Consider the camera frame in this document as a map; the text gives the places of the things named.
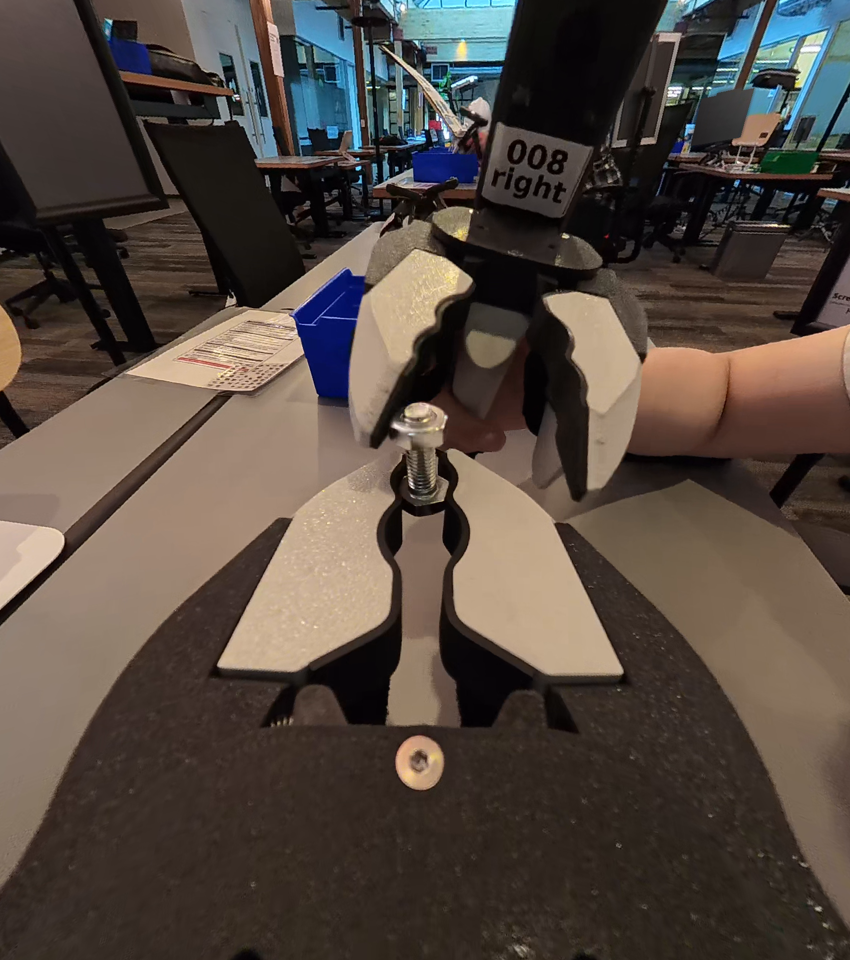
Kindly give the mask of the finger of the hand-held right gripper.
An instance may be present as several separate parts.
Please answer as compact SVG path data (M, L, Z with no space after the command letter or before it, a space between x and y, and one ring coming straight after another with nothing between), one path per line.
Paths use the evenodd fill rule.
M451 260L415 249L365 293L348 380L351 424L361 447L382 444L429 353L450 329L445 314L474 289L473 279Z
M532 480L563 478L580 501L623 460L638 411L642 360L608 298L542 297L527 331L526 422L536 434Z

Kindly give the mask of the laminated instruction sheet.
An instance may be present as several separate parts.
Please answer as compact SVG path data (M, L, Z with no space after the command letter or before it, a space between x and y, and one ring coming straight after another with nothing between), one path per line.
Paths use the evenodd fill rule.
M252 394L304 358L295 320L284 312L249 309L153 359L132 378L227 394Z

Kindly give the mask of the computer monitor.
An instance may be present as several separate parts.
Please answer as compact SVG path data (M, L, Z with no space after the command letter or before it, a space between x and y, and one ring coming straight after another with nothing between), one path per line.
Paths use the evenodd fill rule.
M695 114L691 152L730 143L741 136L754 91L750 88L720 91L702 98Z

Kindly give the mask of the small blue bin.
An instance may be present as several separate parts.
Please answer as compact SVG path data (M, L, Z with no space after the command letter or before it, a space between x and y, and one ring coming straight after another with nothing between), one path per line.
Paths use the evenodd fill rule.
M414 181L419 184L442 184L450 179L473 186L479 177L479 158L474 153L447 148L419 150L412 156Z

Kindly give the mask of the person's right hand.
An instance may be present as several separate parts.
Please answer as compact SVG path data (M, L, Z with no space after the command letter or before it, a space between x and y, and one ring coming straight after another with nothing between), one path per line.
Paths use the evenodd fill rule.
M449 389L442 389L429 400L447 417L442 450L456 449L465 454L496 452L505 446L508 432L527 428L524 402L528 354L527 339L522 338L486 417L469 412Z

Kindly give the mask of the person's right forearm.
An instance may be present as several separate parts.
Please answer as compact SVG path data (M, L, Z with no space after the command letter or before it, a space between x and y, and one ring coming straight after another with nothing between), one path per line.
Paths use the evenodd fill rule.
M834 330L723 354L651 349L628 453L716 459L850 454L844 341Z

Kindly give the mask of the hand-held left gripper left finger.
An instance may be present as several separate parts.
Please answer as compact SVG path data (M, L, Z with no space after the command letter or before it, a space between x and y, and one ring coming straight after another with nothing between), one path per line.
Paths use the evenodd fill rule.
M370 462L296 511L217 662L221 674L389 683L402 645L397 465Z

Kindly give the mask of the grey computer tower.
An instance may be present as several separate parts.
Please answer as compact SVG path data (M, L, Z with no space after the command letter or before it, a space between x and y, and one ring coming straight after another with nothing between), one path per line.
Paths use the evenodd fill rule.
M786 223L730 222L711 261L704 267L712 276L725 281L763 281L790 233L791 227Z

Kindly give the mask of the blue plastic bin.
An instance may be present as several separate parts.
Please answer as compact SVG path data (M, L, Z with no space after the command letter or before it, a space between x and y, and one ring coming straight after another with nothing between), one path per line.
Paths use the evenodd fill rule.
M292 312L320 398L348 398L351 349L364 293L364 276L344 269Z

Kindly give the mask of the wooden office desk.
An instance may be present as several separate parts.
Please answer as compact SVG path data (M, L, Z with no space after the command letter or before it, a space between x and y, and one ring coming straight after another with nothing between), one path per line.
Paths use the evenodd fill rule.
M825 150L819 159L824 163L823 172L776 174L750 170L733 171L714 164L708 165L700 160L692 162L687 158L679 159L676 154L670 156L669 166L674 174L691 174L704 180L704 185L695 189L688 221L682 235L683 244L686 247L701 244L707 214L714 199L722 188L737 183L760 187L759 200L750 215L752 220L760 220L764 216L776 192L790 192L796 196L805 196L806 200L797 213L792 230L794 232L807 230L813 225L824 203L824 199L817 196L818 190L844 188L850 184L850 152Z
M346 152L330 152L310 156L272 156L255 162L259 172L267 178L272 196L287 226L299 239L342 238L345 231L330 226L326 209L326 194L336 194L341 207L341 222L353 219L350 175L365 173L368 160ZM298 227L295 211L304 208L311 218L312 234L306 235Z

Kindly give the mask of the thick silver bolt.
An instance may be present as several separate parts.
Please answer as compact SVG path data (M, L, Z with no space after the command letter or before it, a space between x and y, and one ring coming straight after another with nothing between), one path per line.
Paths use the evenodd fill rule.
M434 490L439 477L438 450L443 446L448 416L427 402L407 405L391 423L389 436L404 452L406 476L420 494Z

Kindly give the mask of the black swivel chair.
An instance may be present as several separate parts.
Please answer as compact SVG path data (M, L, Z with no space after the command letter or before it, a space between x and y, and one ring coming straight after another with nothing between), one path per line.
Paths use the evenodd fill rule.
M78 300L78 294L71 282L56 274L58 261L39 231L26 229L23 238L0 240L0 263L23 257L36 259L43 278L20 293L11 295L3 304L12 318L20 319L30 330L36 330L41 326L34 317L39 307L52 298L62 305L73 303Z

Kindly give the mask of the dark framed board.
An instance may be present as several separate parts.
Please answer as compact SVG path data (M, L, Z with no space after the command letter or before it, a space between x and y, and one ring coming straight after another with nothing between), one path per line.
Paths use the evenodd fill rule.
M91 2L0 1L0 178L41 225L167 208Z

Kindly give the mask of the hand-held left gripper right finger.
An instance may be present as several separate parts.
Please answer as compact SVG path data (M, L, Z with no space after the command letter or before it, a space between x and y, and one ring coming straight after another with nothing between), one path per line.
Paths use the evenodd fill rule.
M546 511L459 451L448 520L461 522L448 620L536 685L613 684L623 666Z

